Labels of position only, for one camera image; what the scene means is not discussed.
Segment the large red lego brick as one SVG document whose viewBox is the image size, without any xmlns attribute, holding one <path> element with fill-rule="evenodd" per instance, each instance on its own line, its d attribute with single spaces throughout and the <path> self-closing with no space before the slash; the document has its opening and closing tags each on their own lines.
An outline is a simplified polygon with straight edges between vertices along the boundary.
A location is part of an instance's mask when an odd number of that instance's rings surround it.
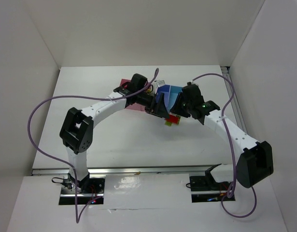
<svg viewBox="0 0 297 232">
<path fill-rule="evenodd" d="M 179 124 L 181 117 L 180 116 L 175 116 L 175 115 L 169 115 L 169 118 L 167 121 L 172 124 Z"/>
</svg>

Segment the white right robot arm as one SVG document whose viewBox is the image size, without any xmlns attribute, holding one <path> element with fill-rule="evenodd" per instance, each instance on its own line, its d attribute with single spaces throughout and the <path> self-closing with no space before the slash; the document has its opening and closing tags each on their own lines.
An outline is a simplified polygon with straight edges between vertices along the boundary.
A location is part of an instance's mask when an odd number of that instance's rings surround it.
<svg viewBox="0 0 297 232">
<path fill-rule="evenodd" d="M 232 164 L 218 164 L 210 168 L 214 182 L 237 180 L 243 187 L 251 188 L 273 174 L 271 145 L 252 138 L 233 123 L 216 103 L 205 101 L 196 84 L 188 83 L 182 88 L 170 112 L 198 120 L 229 142 Z"/>
</svg>

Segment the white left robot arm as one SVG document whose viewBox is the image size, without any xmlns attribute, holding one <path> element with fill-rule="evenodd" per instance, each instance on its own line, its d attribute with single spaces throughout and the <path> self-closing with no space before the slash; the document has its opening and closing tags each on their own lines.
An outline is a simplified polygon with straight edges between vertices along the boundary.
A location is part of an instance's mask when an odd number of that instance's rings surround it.
<svg viewBox="0 0 297 232">
<path fill-rule="evenodd" d="M 136 73 L 106 99 L 83 109 L 68 110 L 59 136 L 71 164 L 68 178 L 77 190 L 83 191 L 89 181 L 87 150 L 93 142 L 93 130 L 101 121 L 135 103 L 143 106 L 148 114 L 169 118 L 165 94 L 157 90 L 156 82 L 149 84 L 146 77 Z"/>
</svg>

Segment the green lego plate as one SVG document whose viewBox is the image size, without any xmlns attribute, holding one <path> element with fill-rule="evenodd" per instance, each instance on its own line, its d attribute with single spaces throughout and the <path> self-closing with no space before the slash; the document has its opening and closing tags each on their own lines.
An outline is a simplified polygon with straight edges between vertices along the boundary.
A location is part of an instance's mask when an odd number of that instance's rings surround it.
<svg viewBox="0 0 297 232">
<path fill-rule="evenodd" d="M 165 125 L 167 125 L 167 126 L 172 126 L 172 125 L 177 125 L 177 124 L 172 124 L 172 123 L 169 123 L 168 121 L 167 121 L 167 118 L 165 119 Z"/>
</svg>

